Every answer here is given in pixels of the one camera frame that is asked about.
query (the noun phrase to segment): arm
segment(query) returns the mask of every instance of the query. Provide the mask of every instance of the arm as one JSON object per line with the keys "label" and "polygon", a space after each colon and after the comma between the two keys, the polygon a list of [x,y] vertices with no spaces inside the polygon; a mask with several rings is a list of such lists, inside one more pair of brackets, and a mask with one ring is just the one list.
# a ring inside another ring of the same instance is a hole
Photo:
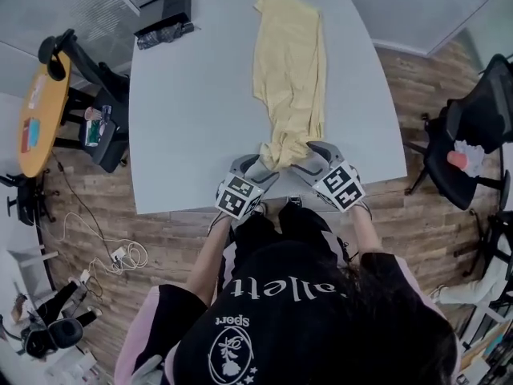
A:
{"label": "arm", "polygon": [[370,215],[361,205],[355,205],[349,214],[353,220],[354,232],[358,244],[359,257],[362,258],[364,253],[383,253],[376,229],[370,219]]}
{"label": "arm", "polygon": [[195,294],[206,306],[212,303],[224,244],[232,224],[231,217],[222,215],[224,217],[212,227],[185,284],[185,289]]}

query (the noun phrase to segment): white tissue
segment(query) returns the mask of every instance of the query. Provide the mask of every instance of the white tissue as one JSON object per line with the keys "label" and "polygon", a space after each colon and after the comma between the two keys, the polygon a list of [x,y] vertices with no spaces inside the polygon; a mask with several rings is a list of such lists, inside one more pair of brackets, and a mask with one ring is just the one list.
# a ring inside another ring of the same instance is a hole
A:
{"label": "white tissue", "polygon": [[463,140],[454,142],[454,150],[467,156],[468,165],[463,171],[468,176],[477,177],[483,173],[483,147],[480,145],[469,145],[465,140]]}

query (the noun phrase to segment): wooden floor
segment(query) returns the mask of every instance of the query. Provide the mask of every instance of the wooden floor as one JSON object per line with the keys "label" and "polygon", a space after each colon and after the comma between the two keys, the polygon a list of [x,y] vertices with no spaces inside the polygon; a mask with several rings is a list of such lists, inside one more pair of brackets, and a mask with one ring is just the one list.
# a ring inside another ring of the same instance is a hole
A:
{"label": "wooden floor", "polygon": [[[449,44],[432,59],[393,51],[380,50],[378,53],[405,140],[425,141],[421,114],[427,112],[435,117],[447,99],[464,96],[477,81],[469,59],[457,43]],[[205,209],[138,216],[129,166],[118,167],[114,174],[107,175],[82,152],[56,150],[55,155],[62,161],[73,189],[96,215],[104,234],[112,239],[137,240],[149,253],[150,261],[144,269],[126,272],[123,276],[106,275],[101,266],[96,268],[103,287],[103,302],[98,305],[103,316],[86,329],[83,345],[90,348],[100,366],[112,374],[127,328],[146,293],[156,284],[184,283],[214,214],[212,209]],[[440,283],[459,283],[473,253],[457,260],[452,253],[456,249],[473,247],[477,239],[474,220],[468,212],[459,211],[439,196],[430,180],[416,194],[405,197],[404,190],[419,173],[422,158],[407,151],[406,161],[407,178],[366,186],[367,202],[373,210],[382,244],[391,253],[408,261],[424,290],[428,291]],[[60,191],[60,196],[49,197],[50,210],[57,221],[52,225],[43,222],[44,226],[61,237],[63,219],[72,211],[82,215],[94,229],[93,221],[72,196],[54,159],[50,160],[48,167],[51,173],[47,177],[46,189],[48,192]],[[498,155],[487,159],[486,174],[498,178]],[[472,207],[486,218],[488,213],[496,210],[497,201],[496,192],[479,186]],[[282,202],[273,203],[274,212],[279,204]],[[332,229],[351,243],[353,237],[347,216],[333,212],[329,206],[315,199],[308,199],[305,205],[321,212]],[[79,276],[95,257],[108,263],[100,240],[73,217],[67,222],[64,241],[56,241],[46,233],[43,233],[43,240],[49,251],[58,250],[61,254],[50,262],[58,287],[65,284],[71,275]],[[111,251],[120,245],[108,243]],[[86,302],[95,304],[93,298]],[[469,309],[468,306],[443,307],[454,326],[462,324]]]}

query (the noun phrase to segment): black shoe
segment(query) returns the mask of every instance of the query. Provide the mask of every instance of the black shoe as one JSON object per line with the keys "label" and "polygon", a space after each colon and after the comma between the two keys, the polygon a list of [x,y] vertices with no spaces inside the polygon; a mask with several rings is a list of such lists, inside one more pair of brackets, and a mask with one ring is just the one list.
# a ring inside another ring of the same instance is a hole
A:
{"label": "black shoe", "polygon": [[267,215],[267,205],[264,202],[260,202],[259,205],[255,207],[255,209],[249,214],[250,216],[253,215],[263,215],[264,217]]}
{"label": "black shoe", "polygon": [[289,202],[293,203],[294,205],[297,205],[299,208],[301,208],[303,206],[303,199],[301,198],[301,196],[287,197],[287,204]]}

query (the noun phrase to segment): white table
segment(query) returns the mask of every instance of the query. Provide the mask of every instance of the white table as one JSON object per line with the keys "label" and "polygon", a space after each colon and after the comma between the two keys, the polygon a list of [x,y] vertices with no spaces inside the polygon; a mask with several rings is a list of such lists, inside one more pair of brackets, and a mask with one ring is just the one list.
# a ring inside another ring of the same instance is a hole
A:
{"label": "white table", "polygon": [[[130,153],[138,213],[214,205],[238,156],[271,137],[264,104],[252,96],[261,15],[256,0],[192,0],[200,30],[149,50],[131,65]],[[306,0],[321,9],[328,75],[325,140],[363,183],[406,175],[401,134],[376,51],[351,0]],[[267,198],[310,193],[283,172]]]}

